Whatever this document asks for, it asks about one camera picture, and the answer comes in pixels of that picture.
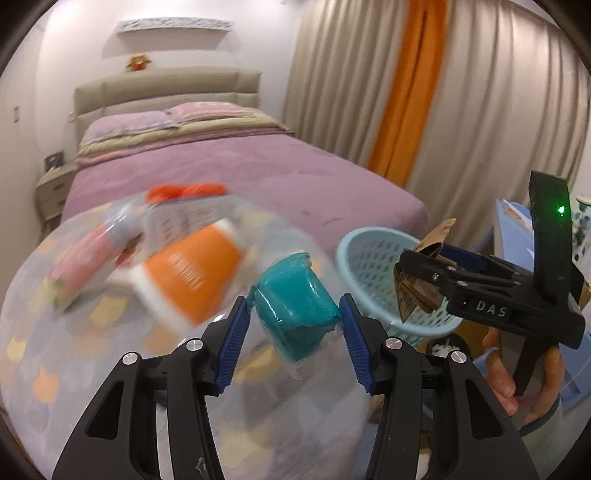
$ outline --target teal package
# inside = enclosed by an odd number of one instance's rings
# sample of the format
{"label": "teal package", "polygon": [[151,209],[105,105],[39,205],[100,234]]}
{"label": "teal package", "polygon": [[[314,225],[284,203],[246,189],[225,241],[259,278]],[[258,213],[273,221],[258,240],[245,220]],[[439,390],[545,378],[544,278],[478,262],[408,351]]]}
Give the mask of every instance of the teal package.
{"label": "teal package", "polygon": [[291,362],[310,356],[340,319],[308,253],[290,255],[267,269],[248,300],[275,349]]}

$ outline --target orange curtain panel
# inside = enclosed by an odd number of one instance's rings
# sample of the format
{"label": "orange curtain panel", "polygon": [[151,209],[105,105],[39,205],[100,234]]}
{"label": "orange curtain panel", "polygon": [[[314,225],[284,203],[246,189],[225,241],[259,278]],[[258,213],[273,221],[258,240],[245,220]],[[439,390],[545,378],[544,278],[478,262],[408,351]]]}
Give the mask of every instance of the orange curtain panel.
{"label": "orange curtain panel", "polygon": [[409,0],[394,84],[369,169],[404,187],[441,70],[448,0]]}

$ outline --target pillow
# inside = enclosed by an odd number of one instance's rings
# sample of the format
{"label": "pillow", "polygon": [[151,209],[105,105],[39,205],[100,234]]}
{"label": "pillow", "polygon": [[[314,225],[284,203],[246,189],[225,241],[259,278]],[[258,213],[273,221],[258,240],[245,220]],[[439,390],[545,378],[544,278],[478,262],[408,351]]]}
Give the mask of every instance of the pillow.
{"label": "pillow", "polygon": [[170,108],[167,112],[179,124],[201,120],[217,120],[218,118],[252,116],[244,107],[229,102],[189,102]]}
{"label": "pillow", "polygon": [[178,127],[180,125],[168,113],[160,111],[104,116],[88,127],[80,146],[85,147],[110,138],[144,134],[155,130]]}

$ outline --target silver bolt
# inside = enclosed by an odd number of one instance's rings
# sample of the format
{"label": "silver bolt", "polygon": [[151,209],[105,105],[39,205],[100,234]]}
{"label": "silver bolt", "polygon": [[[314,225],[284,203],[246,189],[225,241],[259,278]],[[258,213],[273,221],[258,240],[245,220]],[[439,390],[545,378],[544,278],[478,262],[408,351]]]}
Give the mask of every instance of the silver bolt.
{"label": "silver bolt", "polygon": [[197,350],[201,350],[201,348],[203,348],[203,342],[198,338],[194,338],[187,342],[187,350],[191,352],[196,352]]}
{"label": "silver bolt", "polygon": [[390,337],[386,339],[386,347],[390,350],[400,350],[402,348],[402,340]]}
{"label": "silver bolt", "polygon": [[462,364],[466,360],[468,360],[468,357],[466,356],[465,353],[463,353],[459,350],[455,350],[452,352],[452,360],[457,364]]}
{"label": "silver bolt", "polygon": [[126,353],[123,356],[123,363],[125,365],[133,365],[138,361],[138,354],[134,352]]}

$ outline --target blue plastic container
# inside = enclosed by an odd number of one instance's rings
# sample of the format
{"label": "blue plastic container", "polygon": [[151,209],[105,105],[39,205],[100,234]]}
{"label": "blue plastic container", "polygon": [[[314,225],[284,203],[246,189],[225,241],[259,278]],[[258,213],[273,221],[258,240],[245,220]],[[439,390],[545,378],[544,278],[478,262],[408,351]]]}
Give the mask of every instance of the blue plastic container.
{"label": "blue plastic container", "polygon": [[394,264],[418,240],[390,228],[360,228],[347,234],[336,261],[359,311],[378,319],[391,336],[417,347],[425,340],[452,333],[462,319],[446,312],[447,300],[431,315],[416,308],[402,323],[394,291]]}

